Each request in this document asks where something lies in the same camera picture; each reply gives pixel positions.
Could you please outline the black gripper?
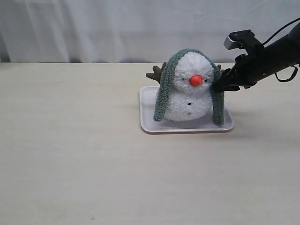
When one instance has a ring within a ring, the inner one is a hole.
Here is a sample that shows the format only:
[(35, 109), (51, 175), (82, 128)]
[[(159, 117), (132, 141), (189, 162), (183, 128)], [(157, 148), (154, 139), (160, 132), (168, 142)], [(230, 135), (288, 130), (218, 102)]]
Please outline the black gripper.
[(215, 92), (236, 92), (250, 88), (258, 81), (277, 72), (276, 54), (271, 46), (256, 54), (240, 55), (231, 69), (222, 70), (221, 77), (212, 85)]

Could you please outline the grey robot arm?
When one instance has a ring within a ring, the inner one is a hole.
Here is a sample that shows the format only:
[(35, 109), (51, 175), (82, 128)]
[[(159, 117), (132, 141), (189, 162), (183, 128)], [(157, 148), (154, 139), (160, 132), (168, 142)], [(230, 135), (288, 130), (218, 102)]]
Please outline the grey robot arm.
[(298, 72), (295, 65), (300, 63), (300, 25), (297, 24), (287, 35), (265, 47), (255, 38), (251, 30), (241, 30), (230, 33), (224, 41), (226, 49), (246, 50), (235, 58), (235, 64), (222, 72), (221, 77), (214, 82), (215, 92), (238, 91), (257, 84), (258, 81), (279, 71), (293, 67), (290, 78), (280, 82), (291, 81)]

